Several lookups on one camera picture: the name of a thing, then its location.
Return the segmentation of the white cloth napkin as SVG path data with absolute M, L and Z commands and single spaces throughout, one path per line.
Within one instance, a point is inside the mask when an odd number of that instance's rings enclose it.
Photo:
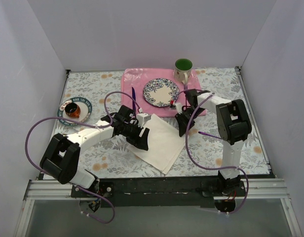
M 167 174 L 185 145 L 185 139 L 179 136 L 178 129 L 153 114 L 145 124 L 149 128 L 148 146 L 144 151 L 129 145 L 127 149 L 135 156 Z

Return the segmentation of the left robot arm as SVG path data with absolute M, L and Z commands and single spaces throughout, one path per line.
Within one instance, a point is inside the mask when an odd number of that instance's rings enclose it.
M 147 151 L 149 129 L 144 124 L 151 119 L 147 113 L 135 113 L 122 105 L 118 112 L 102 117 L 93 128 L 81 132 L 54 135 L 40 161 L 40 168 L 61 184 L 71 183 L 82 187 L 87 197 L 95 197 L 99 185 L 97 177 L 78 166 L 79 156 L 92 146 L 122 135 L 134 147 Z

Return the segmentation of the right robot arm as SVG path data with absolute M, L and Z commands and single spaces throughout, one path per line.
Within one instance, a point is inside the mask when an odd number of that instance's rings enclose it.
M 195 124 L 195 119 L 208 110 L 217 117 L 219 138 L 223 144 L 221 167 L 217 168 L 217 177 L 206 182 L 203 191 L 220 193 L 229 196 L 240 186 L 243 174 L 240 166 L 241 151 L 244 142 L 252 131 L 252 125 L 243 100 L 228 100 L 214 95 L 208 90 L 183 90 L 189 106 L 176 102 L 175 96 L 170 102 L 170 108 L 175 109 L 175 119 L 179 126 L 179 136 L 188 137 L 189 129 Z

